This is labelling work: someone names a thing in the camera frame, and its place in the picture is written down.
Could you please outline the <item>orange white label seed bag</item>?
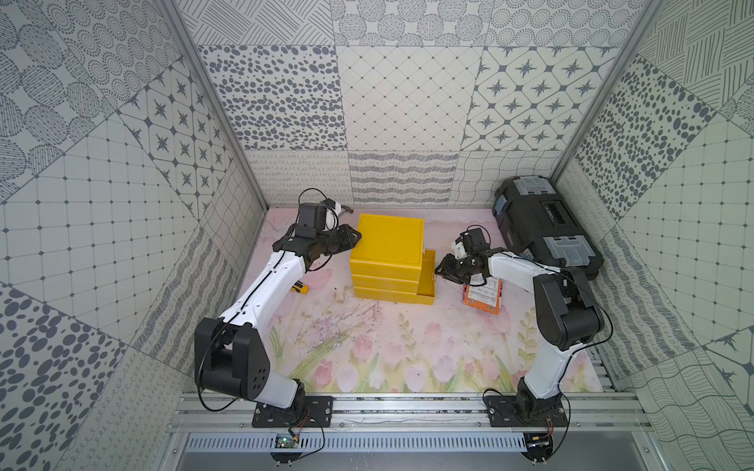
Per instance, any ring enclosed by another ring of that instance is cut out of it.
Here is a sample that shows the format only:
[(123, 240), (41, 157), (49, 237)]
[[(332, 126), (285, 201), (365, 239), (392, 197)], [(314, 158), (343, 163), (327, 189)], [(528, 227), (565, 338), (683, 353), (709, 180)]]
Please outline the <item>orange white label seed bag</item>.
[(463, 303), (480, 311), (498, 315), (501, 309), (501, 292), (501, 280), (473, 275), (470, 284), (465, 288)]

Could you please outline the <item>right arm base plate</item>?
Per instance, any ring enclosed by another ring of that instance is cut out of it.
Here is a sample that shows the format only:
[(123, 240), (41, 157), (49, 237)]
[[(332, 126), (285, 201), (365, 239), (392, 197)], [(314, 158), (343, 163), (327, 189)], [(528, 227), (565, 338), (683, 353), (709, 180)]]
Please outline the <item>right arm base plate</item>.
[(569, 424), (562, 397), (547, 400), (524, 396), (485, 396), (483, 399), (491, 427), (497, 428), (556, 428)]

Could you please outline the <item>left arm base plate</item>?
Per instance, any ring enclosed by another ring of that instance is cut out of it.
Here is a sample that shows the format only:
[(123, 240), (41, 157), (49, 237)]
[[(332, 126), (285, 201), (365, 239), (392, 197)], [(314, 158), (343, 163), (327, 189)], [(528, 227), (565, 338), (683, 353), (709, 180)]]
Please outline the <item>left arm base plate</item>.
[(302, 396), (288, 408), (259, 403), (254, 412), (253, 428), (328, 428), (333, 406), (333, 396)]

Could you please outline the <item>yellow bottom drawer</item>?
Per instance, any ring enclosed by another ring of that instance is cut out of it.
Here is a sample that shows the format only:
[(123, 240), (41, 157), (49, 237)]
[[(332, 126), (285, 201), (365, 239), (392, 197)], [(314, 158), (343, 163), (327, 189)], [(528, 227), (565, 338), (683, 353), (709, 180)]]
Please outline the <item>yellow bottom drawer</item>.
[(436, 296), (435, 278), (436, 251), (427, 249), (422, 257), (422, 267), (416, 294), (416, 303), (432, 305)]

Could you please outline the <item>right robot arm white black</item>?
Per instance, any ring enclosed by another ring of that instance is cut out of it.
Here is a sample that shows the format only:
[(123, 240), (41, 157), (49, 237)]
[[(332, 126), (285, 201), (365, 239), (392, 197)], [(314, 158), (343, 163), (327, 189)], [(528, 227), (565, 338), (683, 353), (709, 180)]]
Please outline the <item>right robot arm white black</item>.
[(551, 267), (510, 251), (490, 249), (457, 257), (446, 255), (435, 274), (458, 285), (473, 285), (480, 276), (511, 283), (534, 295), (535, 320), (544, 340), (528, 373), (520, 380), (521, 405), (546, 405), (562, 393), (571, 359), (587, 349), (605, 327), (605, 316), (589, 280), (578, 267)]

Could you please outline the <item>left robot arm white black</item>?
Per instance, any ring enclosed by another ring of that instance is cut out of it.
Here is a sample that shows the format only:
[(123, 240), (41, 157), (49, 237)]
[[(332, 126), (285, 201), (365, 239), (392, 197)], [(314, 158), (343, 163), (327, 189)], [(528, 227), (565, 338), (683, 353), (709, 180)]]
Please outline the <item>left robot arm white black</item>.
[(306, 393), (300, 382), (275, 372), (263, 336), (284, 298), (319, 257), (354, 249), (361, 233), (349, 225), (315, 232), (296, 226), (273, 245), (260, 274), (241, 297), (194, 330), (194, 382), (232, 400), (298, 411)]

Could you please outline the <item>yellow plastic drawer cabinet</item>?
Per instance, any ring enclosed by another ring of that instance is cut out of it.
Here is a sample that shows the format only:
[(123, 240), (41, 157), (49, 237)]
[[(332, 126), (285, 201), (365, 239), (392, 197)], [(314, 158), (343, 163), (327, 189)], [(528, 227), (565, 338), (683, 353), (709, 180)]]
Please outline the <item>yellow plastic drawer cabinet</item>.
[(424, 266), (424, 221), (362, 214), (361, 240), (351, 252), (357, 298), (416, 304)]

